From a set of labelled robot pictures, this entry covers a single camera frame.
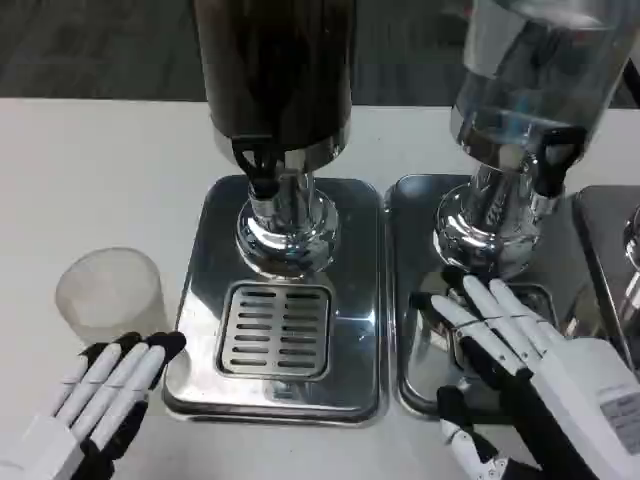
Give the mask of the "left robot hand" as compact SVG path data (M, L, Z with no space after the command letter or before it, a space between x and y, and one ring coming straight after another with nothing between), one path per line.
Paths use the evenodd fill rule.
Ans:
M52 400L1 457L3 479L110 479L149 395L186 346L177 331L128 332L79 353Z

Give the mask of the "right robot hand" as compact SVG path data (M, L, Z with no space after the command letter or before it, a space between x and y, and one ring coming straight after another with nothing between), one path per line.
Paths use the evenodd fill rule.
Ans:
M476 431L463 391L436 392L444 444L470 479L636 479L639 380L614 347L567 338L500 278L452 270L460 301L415 292L410 304L456 335L535 459L503 457Z

